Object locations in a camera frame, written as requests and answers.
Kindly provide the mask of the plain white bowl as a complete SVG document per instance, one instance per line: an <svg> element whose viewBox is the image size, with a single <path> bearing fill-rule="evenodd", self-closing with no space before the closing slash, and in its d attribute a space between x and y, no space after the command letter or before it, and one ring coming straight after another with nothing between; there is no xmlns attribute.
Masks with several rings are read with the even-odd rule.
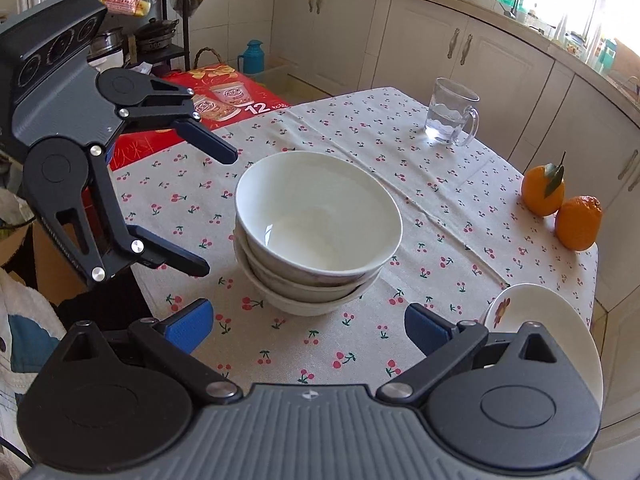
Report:
<svg viewBox="0 0 640 480"><path fill-rule="evenodd" d="M252 270L262 284L282 297L300 302L308 302L308 304L322 304L322 302L346 298L353 292L363 290L374 283L381 273L380 270L377 270L374 273L369 273L364 278L358 278L358 280L344 285L298 284L269 270L264 264L259 262L250 250L246 235L239 226L234 229L234 240L239 243L241 252L244 254L250 270Z"/></svg>

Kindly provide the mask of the white bowl floral outside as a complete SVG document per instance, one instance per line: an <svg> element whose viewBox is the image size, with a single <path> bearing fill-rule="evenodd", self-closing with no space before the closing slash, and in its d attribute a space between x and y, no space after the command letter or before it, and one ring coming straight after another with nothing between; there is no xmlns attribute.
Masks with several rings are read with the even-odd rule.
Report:
<svg viewBox="0 0 640 480"><path fill-rule="evenodd" d="M303 285L369 276L402 239L390 192L372 174L328 154L286 152L255 162L236 184L234 203L257 261Z"/></svg>

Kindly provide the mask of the orange with leaf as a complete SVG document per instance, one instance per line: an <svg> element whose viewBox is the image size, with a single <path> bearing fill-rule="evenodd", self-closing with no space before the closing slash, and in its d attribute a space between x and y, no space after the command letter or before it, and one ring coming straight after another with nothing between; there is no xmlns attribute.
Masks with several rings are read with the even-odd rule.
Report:
<svg viewBox="0 0 640 480"><path fill-rule="evenodd" d="M555 164L530 168L524 174L521 185L521 198L530 212L538 217L555 214L564 202L564 157Z"/></svg>

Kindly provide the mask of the plain orange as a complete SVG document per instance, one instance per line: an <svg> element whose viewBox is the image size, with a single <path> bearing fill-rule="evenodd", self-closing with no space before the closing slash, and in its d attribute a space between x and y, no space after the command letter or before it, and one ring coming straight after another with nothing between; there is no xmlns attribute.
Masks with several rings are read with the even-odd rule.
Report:
<svg viewBox="0 0 640 480"><path fill-rule="evenodd" d="M596 242L602 217L597 197L572 197L556 213L554 234L565 248L583 252Z"/></svg>

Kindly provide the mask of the white kitchen cabinets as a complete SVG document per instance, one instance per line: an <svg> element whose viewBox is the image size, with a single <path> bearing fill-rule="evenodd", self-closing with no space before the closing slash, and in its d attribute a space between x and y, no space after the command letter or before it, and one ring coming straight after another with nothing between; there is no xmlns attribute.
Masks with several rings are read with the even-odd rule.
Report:
<svg viewBox="0 0 640 480"><path fill-rule="evenodd" d="M639 109L536 32L464 0L274 0L271 51L338 96L392 86L426 102L438 77L480 97L478 138L518 169L563 156L570 195L605 216L596 297L608 312L605 434L618 471L639 440Z"/></svg>

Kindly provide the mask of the glass mug with water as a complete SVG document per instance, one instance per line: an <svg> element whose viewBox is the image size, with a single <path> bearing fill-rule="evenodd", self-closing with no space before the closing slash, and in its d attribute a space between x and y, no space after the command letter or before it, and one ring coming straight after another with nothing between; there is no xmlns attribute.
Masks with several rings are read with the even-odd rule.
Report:
<svg viewBox="0 0 640 480"><path fill-rule="evenodd" d="M480 97L463 84L438 77L427 105L427 139L449 146L469 145L480 126L479 102Z"/></svg>

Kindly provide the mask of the teal thermos jug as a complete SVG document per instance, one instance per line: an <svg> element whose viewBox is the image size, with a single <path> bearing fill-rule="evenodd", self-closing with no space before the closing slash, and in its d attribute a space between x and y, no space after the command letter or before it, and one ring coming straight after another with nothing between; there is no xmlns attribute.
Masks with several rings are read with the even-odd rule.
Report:
<svg viewBox="0 0 640 480"><path fill-rule="evenodd" d="M250 40L236 62L238 62L239 71L244 75L263 72L265 70L265 52L262 50L262 42L257 39Z"/></svg>

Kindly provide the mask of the black storage rack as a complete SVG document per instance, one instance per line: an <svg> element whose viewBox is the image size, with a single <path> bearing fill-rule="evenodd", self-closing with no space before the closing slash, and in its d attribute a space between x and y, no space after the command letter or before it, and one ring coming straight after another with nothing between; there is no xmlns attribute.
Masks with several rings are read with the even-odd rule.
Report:
<svg viewBox="0 0 640 480"><path fill-rule="evenodd" d="M88 61L99 68L132 67L141 63L153 66L154 74L180 66L190 70L190 0L156 0L143 18L107 14L98 36L92 40Z"/></svg>

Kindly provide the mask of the cherry print tablecloth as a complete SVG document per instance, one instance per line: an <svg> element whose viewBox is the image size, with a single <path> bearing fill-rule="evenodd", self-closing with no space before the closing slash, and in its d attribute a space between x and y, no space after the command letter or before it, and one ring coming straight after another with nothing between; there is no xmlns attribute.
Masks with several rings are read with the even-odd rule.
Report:
<svg viewBox="0 0 640 480"><path fill-rule="evenodd" d="M564 337L594 394L599 353L589 331L595 249L571 252L553 223L521 203L522 177L480 142L446 148L425 140L426 109L392 88L267 112L223 128L239 161L217 164L178 144L113 174L125 218L204 257L206 278L134 269L151 312L166 318L196 298L215 309L213 333L196 356L243 388L255 382L377 387L421 359L404 329L418 302L450 322L486 318L503 289L533 285L528 316ZM301 318L278 311L236 263L233 191L266 156L320 152L370 171L404 222L398 251L358 299Z"/></svg>

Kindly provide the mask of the wicker basket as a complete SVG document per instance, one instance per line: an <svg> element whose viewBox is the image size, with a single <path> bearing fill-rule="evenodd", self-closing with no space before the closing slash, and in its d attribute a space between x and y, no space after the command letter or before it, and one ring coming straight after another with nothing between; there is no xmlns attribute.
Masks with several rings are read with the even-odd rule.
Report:
<svg viewBox="0 0 640 480"><path fill-rule="evenodd" d="M193 60L193 68L212 64L224 64L224 59L217 50L211 47L202 47L196 52Z"/></svg>

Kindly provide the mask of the red milk tea box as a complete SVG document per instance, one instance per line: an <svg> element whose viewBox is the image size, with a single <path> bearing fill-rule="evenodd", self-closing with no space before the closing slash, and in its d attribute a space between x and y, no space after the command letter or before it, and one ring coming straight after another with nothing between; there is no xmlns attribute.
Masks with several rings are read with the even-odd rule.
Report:
<svg viewBox="0 0 640 480"><path fill-rule="evenodd" d="M162 79L194 91L195 110L200 114L202 124L212 131L288 107L287 102L270 90L227 64L209 65L188 72L172 70ZM111 170L128 166L181 142L180 136L169 129L123 134L112 148Z"/></svg>

